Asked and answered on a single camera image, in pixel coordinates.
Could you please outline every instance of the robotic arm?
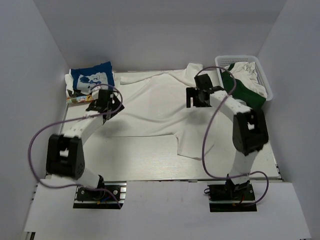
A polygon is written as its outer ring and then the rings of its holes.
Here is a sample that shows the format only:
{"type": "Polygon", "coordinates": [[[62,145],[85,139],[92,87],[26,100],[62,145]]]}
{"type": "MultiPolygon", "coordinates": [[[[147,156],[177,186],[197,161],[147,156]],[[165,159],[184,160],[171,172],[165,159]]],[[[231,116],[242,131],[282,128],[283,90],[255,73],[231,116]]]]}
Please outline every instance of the robotic arm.
{"type": "Polygon", "coordinates": [[[91,172],[85,166],[83,145],[93,132],[124,109],[111,114],[90,117],[96,114],[110,113],[121,104],[113,90],[99,89],[92,93],[94,99],[85,110],[85,119],[79,120],[64,134],[53,134],[49,138],[46,159],[46,171],[49,174],[69,177],[77,184],[91,188],[103,188],[102,176],[91,172]]]}
{"type": "MultiPolygon", "coordinates": [[[[227,96],[221,87],[213,87],[207,74],[194,78],[196,87],[186,89],[186,107],[218,107],[227,96]]],[[[220,111],[233,122],[232,141],[236,149],[231,171],[226,176],[225,189],[232,199],[244,194],[249,187],[249,173],[254,160],[264,144],[269,141],[265,115],[260,109],[252,109],[229,96],[220,111]]]]}

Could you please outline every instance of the folded clothing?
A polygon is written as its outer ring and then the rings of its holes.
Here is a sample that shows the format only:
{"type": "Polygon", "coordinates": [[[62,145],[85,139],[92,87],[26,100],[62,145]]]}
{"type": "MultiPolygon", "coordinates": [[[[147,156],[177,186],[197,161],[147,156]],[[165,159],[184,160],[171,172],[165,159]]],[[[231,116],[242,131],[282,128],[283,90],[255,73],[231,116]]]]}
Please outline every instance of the folded clothing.
{"type": "Polygon", "coordinates": [[[97,84],[115,85],[109,61],[93,67],[70,69],[64,79],[68,103],[92,101],[91,88],[97,84]]]}
{"type": "MultiPolygon", "coordinates": [[[[236,88],[232,93],[235,99],[244,101],[253,109],[260,109],[268,96],[264,86],[257,80],[255,62],[236,62],[226,66],[236,80],[236,88]]],[[[234,87],[234,80],[226,71],[221,73],[224,89],[229,92],[234,87]]]]}
{"type": "MultiPolygon", "coordinates": [[[[119,90],[125,109],[98,131],[104,137],[150,137],[175,135],[177,153],[200,158],[202,142],[215,108],[186,108],[186,87],[195,87],[194,76],[202,65],[150,73],[147,77],[121,77],[119,90]]],[[[207,138],[207,149],[215,142],[216,118],[207,138]]]]}

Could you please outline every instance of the folded blue shirt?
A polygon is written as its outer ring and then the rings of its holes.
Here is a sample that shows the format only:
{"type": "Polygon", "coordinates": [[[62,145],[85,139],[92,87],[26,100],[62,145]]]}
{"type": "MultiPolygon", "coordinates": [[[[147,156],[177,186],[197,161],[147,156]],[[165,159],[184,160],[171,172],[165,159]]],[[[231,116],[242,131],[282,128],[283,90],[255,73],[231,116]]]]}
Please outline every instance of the folded blue shirt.
{"type": "Polygon", "coordinates": [[[111,62],[101,63],[88,68],[71,69],[73,90],[89,95],[90,89],[97,84],[115,85],[111,62]]]}

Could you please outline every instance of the cable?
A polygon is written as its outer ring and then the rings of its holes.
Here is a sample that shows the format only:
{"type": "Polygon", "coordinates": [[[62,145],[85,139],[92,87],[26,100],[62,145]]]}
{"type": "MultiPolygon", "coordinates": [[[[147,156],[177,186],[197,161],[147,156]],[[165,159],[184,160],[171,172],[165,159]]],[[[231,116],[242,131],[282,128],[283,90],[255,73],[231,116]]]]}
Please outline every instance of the cable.
{"type": "MultiPolygon", "coordinates": [[[[56,126],[56,125],[60,125],[60,124],[64,124],[64,123],[68,123],[68,122],[73,122],[73,121],[79,121],[79,120],[84,120],[84,119],[87,119],[87,118],[94,118],[94,117],[98,117],[98,116],[103,116],[103,115],[109,115],[109,114],[114,114],[116,113],[122,106],[123,104],[123,96],[122,94],[120,93],[120,91],[118,89],[116,89],[115,86],[111,86],[109,84],[104,84],[104,83],[101,83],[101,84],[97,84],[95,85],[93,88],[91,88],[91,90],[93,90],[94,88],[98,87],[98,86],[108,86],[108,88],[113,88],[121,97],[121,101],[120,101],[120,105],[114,110],[114,111],[111,111],[111,112],[103,112],[103,113],[97,113],[97,114],[94,114],[94,115],[89,115],[89,116],[82,116],[82,117],[76,117],[76,118],[71,118],[71,119],[68,119],[68,120],[63,120],[63,121],[57,121],[57,122],[53,122],[53,123],[50,123],[46,126],[44,126],[43,128],[41,128],[39,131],[37,131],[35,133],[35,135],[31,138],[30,140],[30,143],[29,143],[29,147],[28,147],[28,163],[29,163],[29,167],[31,169],[31,172],[34,176],[34,178],[44,187],[46,188],[49,188],[49,189],[64,189],[64,188],[68,188],[68,187],[84,187],[82,186],[81,184],[68,184],[68,185],[63,185],[63,186],[52,186],[52,185],[48,185],[46,183],[44,183],[40,177],[38,176],[38,174],[36,173],[36,170],[32,164],[32,158],[31,158],[31,149],[32,149],[32,146],[35,142],[35,139],[37,138],[37,136],[42,133],[44,130],[50,128],[50,127],[53,127],[53,126],[56,126]]],[[[115,195],[113,195],[113,193],[111,191],[109,191],[108,189],[106,188],[90,188],[90,187],[84,187],[84,189],[88,190],[88,191],[105,191],[107,192],[108,194],[110,194],[110,196],[116,201],[116,203],[118,204],[119,208],[121,209],[121,205],[119,203],[119,201],[117,200],[117,198],[115,197],[115,195]]]]}
{"type": "MultiPolygon", "coordinates": [[[[210,130],[210,127],[211,127],[211,124],[212,122],[214,121],[214,118],[215,116],[217,115],[218,111],[220,110],[220,108],[222,107],[222,105],[226,102],[226,100],[228,99],[228,97],[235,91],[236,87],[237,87],[237,81],[236,81],[236,78],[235,76],[228,70],[228,69],[225,69],[224,67],[221,67],[221,66],[208,66],[208,67],[205,67],[203,68],[202,70],[200,70],[195,76],[197,77],[201,72],[203,72],[204,70],[207,70],[207,69],[221,69],[221,70],[224,70],[226,71],[228,74],[230,74],[230,76],[232,77],[233,79],[233,82],[234,82],[234,85],[233,85],[233,88],[227,93],[227,95],[223,98],[223,100],[220,102],[219,106],[216,108],[216,110],[214,111],[210,121],[209,121],[209,124],[208,126],[206,127],[206,130],[205,130],[205,134],[204,134],[204,138],[203,138],[203,142],[202,142],[202,151],[201,151],[201,161],[202,161],[202,166],[203,166],[203,170],[205,171],[205,173],[210,176],[211,178],[213,179],[219,179],[219,180],[227,180],[226,177],[220,177],[220,176],[214,176],[212,174],[209,173],[209,171],[207,170],[207,167],[206,167],[206,162],[205,162],[205,147],[206,147],[206,140],[207,140],[207,137],[208,137],[208,133],[209,133],[209,130],[210,130]]],[[[269,178],[268,176],[263,172],[263,171],[254,171],[254,172],[251,172],[251,173],[248,173],[248,174],[240,174],[240,175],[236,175],[236,176],[229,176],[228,178],[230,179],[234,179],[234,178],[239,178],[239,177],[245,177],[245,176],[248,176],[248,175],[253,175],[253,174],[262,174],[264,175],[265,177],[265,180],[266,180],[266,187],[265,187],[265,191],[264,193],[262,194],[262,196],[255,202],[251,203],[251,204],[246,204],[245,206],[246,207],[249,207],[249,206],[252,206],[254,204],[257,204],[259,203],[267,194],[267,191],[269,189],[269,178]]]]}

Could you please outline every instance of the green cloth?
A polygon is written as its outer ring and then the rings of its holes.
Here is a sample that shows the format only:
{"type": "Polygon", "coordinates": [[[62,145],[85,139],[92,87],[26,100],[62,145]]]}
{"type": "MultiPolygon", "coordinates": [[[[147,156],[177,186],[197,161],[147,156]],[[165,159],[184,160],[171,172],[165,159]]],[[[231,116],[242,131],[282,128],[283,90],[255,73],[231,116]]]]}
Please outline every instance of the green cloth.
{"type": "MultiPolygon", "coordinates": [[[[235,64],[231,64],[228,68],[230,71],[233,69],[235,64]]],[[[224,89],[228,92],[234,87],[234,80],[230,76],[230,74],[226,71],[221,73],[222,83],[224,89]]],[[[235,79],[236,81],[236,88],[232,93],[232,96],[235,99],[240,99],[246,103],[247,106],[253,109],[261,109],[263,104],[265,103],[266,99],[263,96],[260,96],[258,93],[251,91],[250,89],[246,88],[245,85],[239,80],[235,79]]]]}

